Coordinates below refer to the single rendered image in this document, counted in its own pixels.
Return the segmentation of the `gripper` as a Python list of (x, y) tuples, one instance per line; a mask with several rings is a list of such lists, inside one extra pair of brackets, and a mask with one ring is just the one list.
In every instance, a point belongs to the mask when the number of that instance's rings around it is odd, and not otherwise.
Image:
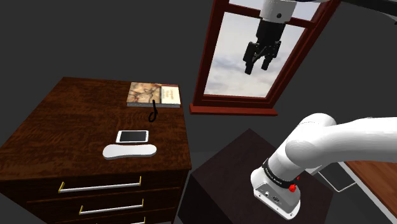
[(286, 24), (269, 22), (266, 20), (260, 20), (258, 29), (256, 32), (257, 41), (249, 42), (246, 48), (245, 54), (243, 56), (243, 61), (245, 62), (245, 73), (250, 75), (254, 63), (262, 57), (262, 49), (264, 60), (261, 68), (266, 71), (272, 59), (277, 57), (279, 48), (281, 46), (280, 38), (283, 34)]

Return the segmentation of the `red-framed window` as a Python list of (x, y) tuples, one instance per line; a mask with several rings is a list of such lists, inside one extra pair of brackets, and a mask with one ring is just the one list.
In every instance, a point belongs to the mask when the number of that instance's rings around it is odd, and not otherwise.
[(297, 3), (281, 47), (267, 70), (256, 61), (246, 74), (243, 56), (256, 41), (263, 4), (275, 0), (214, 0), (190, 113), (275, 116), (274, 106), (313, 47), (340, 0)]

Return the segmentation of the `black hook-shaped thing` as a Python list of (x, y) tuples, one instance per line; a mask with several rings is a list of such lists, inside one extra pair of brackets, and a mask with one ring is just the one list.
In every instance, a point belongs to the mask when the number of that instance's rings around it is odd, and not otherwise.
[(148, 117), (148, 121), (150, 123), (153, 123), (157, 119), (157, 115), (158, 115), (157, 104), (154, 99), (152, 100), (152, 105), (153, 105), (153, 111), (150, 113)]

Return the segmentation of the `book with brown marbled cover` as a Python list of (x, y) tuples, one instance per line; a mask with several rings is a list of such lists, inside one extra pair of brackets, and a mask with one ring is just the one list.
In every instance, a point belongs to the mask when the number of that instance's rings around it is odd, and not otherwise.
[(127, 106), (180, 108), (179, 86), (161, 83), (132, 82), (127, 96)]

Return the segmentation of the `white tablet with dark screen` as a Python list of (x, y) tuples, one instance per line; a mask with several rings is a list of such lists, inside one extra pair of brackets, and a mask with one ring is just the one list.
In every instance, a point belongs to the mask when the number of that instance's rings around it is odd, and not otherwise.
[(149, 138), (148, 130), (119, 130), (117, 143), (146, 143)]

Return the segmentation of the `white curved wrist rest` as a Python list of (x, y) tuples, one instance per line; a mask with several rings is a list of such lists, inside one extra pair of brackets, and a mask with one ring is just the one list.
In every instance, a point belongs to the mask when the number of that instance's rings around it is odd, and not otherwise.
[(130, 158), (130, 157), (151, 157), (157, 152), (157, 147), (152, 144), (140, 145), (107, 145), (102, 155), (106, 160), (113, 160), (117, 158)]

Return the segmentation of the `brown table with white edge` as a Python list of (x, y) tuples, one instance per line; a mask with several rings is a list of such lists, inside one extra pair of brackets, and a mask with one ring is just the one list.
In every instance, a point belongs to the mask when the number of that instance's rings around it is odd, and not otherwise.
[(364, 199), (397, 224), (397, 165), (384, 162), (339, 162), (327, 165), (317, 175), (335, 192), (357, 189)]

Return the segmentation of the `dark wooden chest of drawers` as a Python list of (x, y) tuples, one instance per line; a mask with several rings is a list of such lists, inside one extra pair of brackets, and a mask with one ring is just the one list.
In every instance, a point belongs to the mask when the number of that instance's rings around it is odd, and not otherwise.
[[(192, 168), (182, 108), (127, 106), (127, 81), (62, 78), (0, 147), (0, 193), (46, 224), (172, 222)], [(107, 160), (121, 130), (151, 157)]]

